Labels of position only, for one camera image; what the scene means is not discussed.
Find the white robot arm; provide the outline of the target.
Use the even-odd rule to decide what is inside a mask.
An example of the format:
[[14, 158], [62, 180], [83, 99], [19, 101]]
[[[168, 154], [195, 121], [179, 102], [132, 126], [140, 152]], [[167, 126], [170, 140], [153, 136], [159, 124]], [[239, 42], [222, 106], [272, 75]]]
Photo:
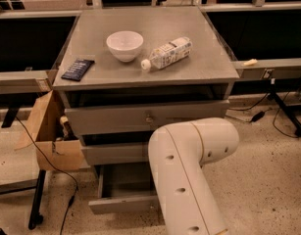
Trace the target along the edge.
[[202, 165], [235, 152], [232, 123], [204, 118], [158, 128], [148, 157], [168, 235], [230, 235]]

